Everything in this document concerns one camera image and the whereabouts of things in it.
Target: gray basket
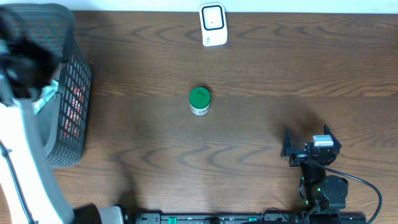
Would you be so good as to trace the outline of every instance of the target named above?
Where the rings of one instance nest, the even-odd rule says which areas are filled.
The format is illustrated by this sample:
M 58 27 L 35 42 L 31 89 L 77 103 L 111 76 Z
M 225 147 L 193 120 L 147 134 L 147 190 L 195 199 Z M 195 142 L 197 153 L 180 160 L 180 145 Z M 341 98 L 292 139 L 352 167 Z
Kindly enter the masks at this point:
M 91 72 L 75 39 L 73 14 L 59 4 L 7 4 L 28 26 L 28 37 L 60 56 L 65 63 L 58 91 L 37 114 L 45 153 L 58 167 L 76 164 L 83 153 L 91 90 Z M 15 35 L 23 26 L 9 17 Z

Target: green cap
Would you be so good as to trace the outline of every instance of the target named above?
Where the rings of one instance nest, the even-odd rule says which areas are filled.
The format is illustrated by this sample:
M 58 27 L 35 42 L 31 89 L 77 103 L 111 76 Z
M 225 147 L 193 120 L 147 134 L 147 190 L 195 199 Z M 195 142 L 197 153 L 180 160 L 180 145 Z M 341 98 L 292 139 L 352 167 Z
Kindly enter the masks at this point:
M 189 103 L 195 109 L 205 109 L 211 101 L 210 92 L 203 87 L 196 87 L 189 95 Z

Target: white device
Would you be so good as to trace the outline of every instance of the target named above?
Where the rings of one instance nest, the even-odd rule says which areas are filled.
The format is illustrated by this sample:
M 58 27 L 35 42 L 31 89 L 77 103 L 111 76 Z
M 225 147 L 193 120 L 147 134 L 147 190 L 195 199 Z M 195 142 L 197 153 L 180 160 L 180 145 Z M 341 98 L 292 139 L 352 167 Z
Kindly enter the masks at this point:
M 199 15 L 203 45 L 209 47 L 225 44 L 228 31 L 224 6 L 220 3 L 202 5 Z

